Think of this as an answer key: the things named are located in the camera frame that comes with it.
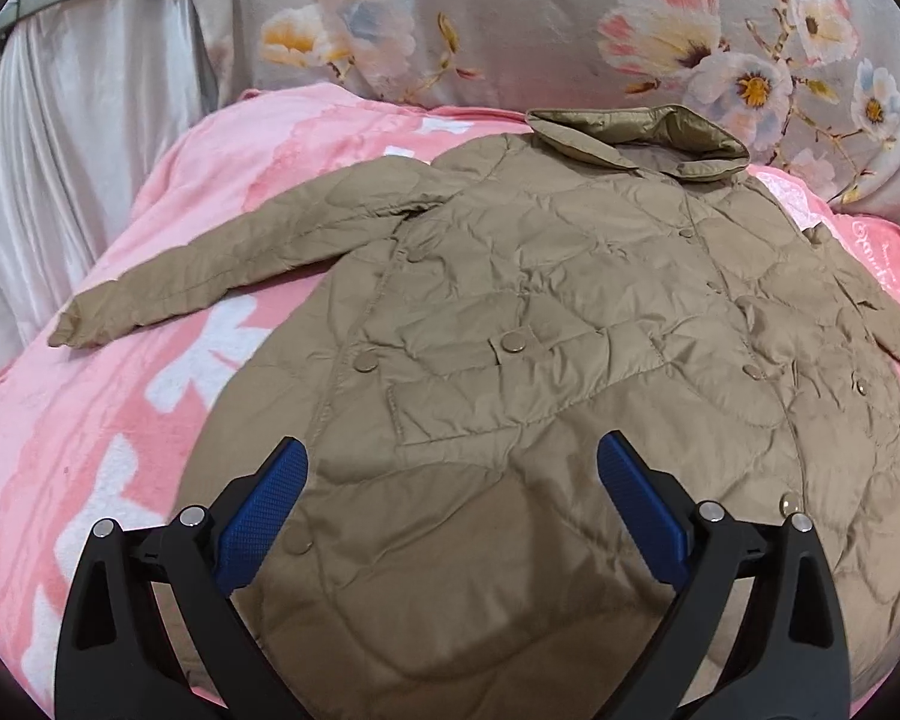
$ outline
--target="khaki quilted jacket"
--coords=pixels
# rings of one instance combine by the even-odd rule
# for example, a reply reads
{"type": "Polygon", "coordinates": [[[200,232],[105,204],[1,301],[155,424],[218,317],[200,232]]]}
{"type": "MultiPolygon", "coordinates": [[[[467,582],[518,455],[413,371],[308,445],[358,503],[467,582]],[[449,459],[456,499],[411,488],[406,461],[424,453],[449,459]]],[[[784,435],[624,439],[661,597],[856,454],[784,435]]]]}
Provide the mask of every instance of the khaki quilted jacket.
{"type": "Polygon", "coordinates": [[[598,480],[611,429],[736,517],[813,517],[864,691],[900,650],[900,308],[690,111],[528,122],[286,191],[77,296],[50,343],[340,258],[227,385],[179,493],[307,446],[237,603],[319,718],[591,717],[672,598],[598,480]]]}

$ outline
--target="silver screw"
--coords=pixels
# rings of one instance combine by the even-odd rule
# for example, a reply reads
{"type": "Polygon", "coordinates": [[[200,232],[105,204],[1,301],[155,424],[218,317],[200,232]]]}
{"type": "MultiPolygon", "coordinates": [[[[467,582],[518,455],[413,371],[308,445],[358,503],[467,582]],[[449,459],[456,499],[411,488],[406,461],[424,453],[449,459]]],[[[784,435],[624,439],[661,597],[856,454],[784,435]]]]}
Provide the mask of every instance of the silver screw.
{"type": "Polygon", "coordinates": [[[93,535],[97,538],[106,538],[113,533],[112,519],[98,519],[93,526],[93,535]]]}
{"type": "Polygon", "coordinates": [[[700,504],[700,516],[707,522],[720,522],[724,518],[724,507],[716,501],[703,501],[700,504]]]}
{"type": "Polygon", "coordinates": [[[180,523],[188,528],[203,522],[203,509],[199,506],[188,506],[180,512],[180,523]]]}
{"type": "Polygon", "coordinates": [[[800,514],[794,514],[790,522],[794,528],[797,528],[801,533],[810,533],[810,531],[813,530],[813,520],[802,512],[800,514]]]}

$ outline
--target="coat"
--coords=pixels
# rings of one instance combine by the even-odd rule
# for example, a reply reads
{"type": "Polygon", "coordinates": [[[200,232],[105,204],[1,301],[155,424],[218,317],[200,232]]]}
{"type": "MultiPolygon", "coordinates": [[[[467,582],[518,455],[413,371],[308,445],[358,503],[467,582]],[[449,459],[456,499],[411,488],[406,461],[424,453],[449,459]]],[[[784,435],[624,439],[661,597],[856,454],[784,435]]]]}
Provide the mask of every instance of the coat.
{"type": "Polygon", "coordinates": [[[810,514],[863,693],[900,652],[900,307],[685,108],[528,123],[286,191],[78,295],[50,344],[340,258],[224,389],[179,492],[209,504],[305,443],[237,602],[316,717],[591,717],[672,599],[598,480],[614,429],[739,519],[810,514]]]}

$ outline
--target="button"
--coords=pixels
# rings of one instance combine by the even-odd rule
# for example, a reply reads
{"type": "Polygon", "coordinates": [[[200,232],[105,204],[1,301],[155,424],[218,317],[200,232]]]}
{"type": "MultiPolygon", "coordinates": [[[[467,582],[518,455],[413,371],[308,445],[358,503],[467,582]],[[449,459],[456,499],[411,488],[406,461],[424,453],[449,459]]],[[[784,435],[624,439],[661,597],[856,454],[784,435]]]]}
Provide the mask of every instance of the button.
{"type": "Polygon", "coordinates": [[[287,523],[287,530],[283,532],[281,541],[290,555],[306,555],[314,545],[314,540],[310,538],[310,528],[305,522],[296,519],[287,523]]]}
{"type": "Polygon", "coordinates": [[[800,496],[797,493],[783,493],[780,496],[780,517],[789,517],[800,511],[800,496]]]}
{"type": "Polygon", "coordinates": [[[503,346],[505,352],[516,354],[527,348],[527,339],[519,330],[512,330],[500,338],[500,346],[503,346]]]}
{"type": "Polygon", "coordinates": [[[378,364],[376,352],[361,352],[353,361],[353,367],[361,373],[370,373],[372,370],[376,370],[378,364]]]}

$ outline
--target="floral fabric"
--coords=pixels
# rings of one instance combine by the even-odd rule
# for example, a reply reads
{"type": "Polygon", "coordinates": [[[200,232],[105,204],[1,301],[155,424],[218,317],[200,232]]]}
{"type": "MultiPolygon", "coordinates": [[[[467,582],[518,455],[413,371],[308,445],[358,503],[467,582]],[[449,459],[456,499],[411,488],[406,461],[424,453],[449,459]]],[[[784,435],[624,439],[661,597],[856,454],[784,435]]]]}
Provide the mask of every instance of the floral fabric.
{"type": "Polygon", "coordinates": [[[426,107],[682,103],[841,210],[900,223],[893,0],[194,1],[223,98],[333,80],[426,107]]]}

